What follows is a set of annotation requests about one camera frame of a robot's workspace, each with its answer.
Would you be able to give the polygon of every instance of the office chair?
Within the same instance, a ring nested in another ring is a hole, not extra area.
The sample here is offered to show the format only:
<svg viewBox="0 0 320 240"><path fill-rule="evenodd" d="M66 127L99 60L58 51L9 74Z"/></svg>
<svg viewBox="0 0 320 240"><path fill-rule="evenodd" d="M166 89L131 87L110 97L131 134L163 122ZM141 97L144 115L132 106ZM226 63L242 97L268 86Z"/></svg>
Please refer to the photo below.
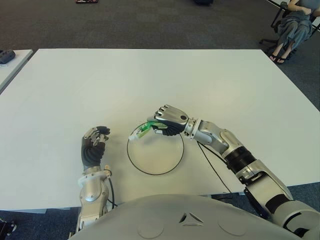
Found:
<svg viewBox="0 0 320 240"><path fill-rule="evenodd" d="M281 23L281 19L278 20L278 21L277 21L277 19L278 19L279 15L281 14L281 12L282 12L283 10L284 10L284 12L283 12L283 14L282 14L282 18L285 18L285 17L290 13L290 11L288 10L288 4L287 4L285 1L281 2L281 4L280 4L280 9L279 9L279 11L277 12L277 14L275 15L275 18L273 19L273 22L271 23L271 26L270 26L271 28L273 28L273 30L274 30L275 33L278 33L278 26L279 26L280 23ZM314 17L314 16L312 16L312 15L310 16L310 21L311 21L312 23L314 22L315 19L316 19L316 17ZM312 36L319 28L320 28L320 23L319 23L318 26L313 30L311 36ZM270 52L270 50L275 49L275 48L277 47L277 45L278 45L278 39L277 39L277 40L273 40L273 39L265 39L265 38L263 38L263 39L260 40L259 44L263 44L264 42L273 44L272 46L269 46L269 48L265 51L265 53L267 53L267 54ZM296 51L297 51L296 48L295 48L294 50L292 50L286 59L289 60L289 59L292 57L292 54L295 54Z"/></svg>

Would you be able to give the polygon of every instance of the person's leg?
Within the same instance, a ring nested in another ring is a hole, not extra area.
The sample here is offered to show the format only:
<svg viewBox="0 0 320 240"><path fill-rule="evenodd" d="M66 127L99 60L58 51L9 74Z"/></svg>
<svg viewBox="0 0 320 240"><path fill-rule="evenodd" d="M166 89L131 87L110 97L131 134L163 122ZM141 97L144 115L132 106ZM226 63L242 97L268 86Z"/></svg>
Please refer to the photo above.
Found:
<svg viewBox="0 0 320 240"><path fill-rule="evenodd" d="M289 43L286 51L283 53L281 58L286 59L293 49L295 49L299 44L308 39L309 33L310 27L308 26L308 24L306 24L305 22L300 22L292 41ZM285 60L278 59L277 62L282 64L285 62Z"/></svg>
<svg viewBox="0 0 320 240"><path fill-rule="evenodd" d="M294 45L294 43L295 43L295 41L291 41L289 43L286 51L281 56L282 59L286 59L288 57L289 53L292 51L292 46ZM280 63L280 64L283 64L285 62L285 60L278 59L277 62Z"/></svg>
<svg viewBox="0 0 320 240"><path fill-rule="evenodd" d="M279 45L273 51L272 53L273 56L272 55L270 56L270 59L273 62L277 59L277 57L274 57L274 56L278 56L284 44L286 44L288 40L294 36L297 28L298 28L298 22L295 20L289 20L280 26L281 32L279 32L280 34L280 38L278 41Z"/></svg>
<svg viewBox="0 0 320 240"><path fill-rule="evenodd" d="M273 51L272 55L275 56L273 57L272 55L270 56L270 59L274 62L277 59L277 56L279 54L279 52L281 51L282 47L284 46L283 43L281 43L280 45L278 45L275 50Z"/></svg>

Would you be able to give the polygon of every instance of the gray skirt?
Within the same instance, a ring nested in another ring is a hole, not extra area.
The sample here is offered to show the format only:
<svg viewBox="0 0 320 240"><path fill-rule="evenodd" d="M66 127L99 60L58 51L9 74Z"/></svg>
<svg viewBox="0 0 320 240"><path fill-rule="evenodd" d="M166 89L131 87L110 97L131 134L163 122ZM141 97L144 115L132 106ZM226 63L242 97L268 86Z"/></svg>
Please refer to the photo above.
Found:
<svg viewBox="0 0 320 240"><path fill-rule="evenodd" d="M278 44L287 44L294 41L292 49L295 49L305 40L310 38L312 34L312 23L310 20L302 20L296 16L287 16L281 20L278 26L278 34L280 36Z"/></svg>

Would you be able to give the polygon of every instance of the black rubber joint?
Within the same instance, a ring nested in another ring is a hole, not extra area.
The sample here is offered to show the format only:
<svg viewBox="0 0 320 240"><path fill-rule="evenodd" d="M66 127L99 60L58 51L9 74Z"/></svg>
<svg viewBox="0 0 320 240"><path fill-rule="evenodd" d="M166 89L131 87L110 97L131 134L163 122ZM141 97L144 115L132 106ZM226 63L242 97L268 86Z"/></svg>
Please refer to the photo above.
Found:
<svg viewBox="0 0 320 240"><path fill-rule="evenodd" d="M250 163L257 160L244 146L238 147L225 157L227 167L236 174Z"/></svg>

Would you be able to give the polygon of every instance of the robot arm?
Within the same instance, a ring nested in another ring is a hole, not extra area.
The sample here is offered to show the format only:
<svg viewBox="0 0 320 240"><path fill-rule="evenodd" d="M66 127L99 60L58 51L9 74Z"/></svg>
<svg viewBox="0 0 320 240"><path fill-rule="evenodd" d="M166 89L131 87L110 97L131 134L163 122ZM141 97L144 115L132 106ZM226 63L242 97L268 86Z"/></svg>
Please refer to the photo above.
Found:
<svg viewBox="0 0 320 240"><path fill-rule="evenodd" d="M109 128L97 126L87 131L82 138L81 158L84 171L83 176L78 180L81 187L81 212L77 221L77 232L107 213L109 189L106 181L112 174L107 165L104 170L101 170L100 163L109 134Z"/></svg>
<svg viewBox="0 0 320 240"><path fill-rule="evenodd" d="M155 133L173 136L184 132L190 138L208 145L219 153L239 181L244 193L263 218L271 220L303 239L319 239L320 213L303 202L293 199L288 188L234 136L214 123L188 115L170 105L160 107L148 119L168 126Z"/></svg>

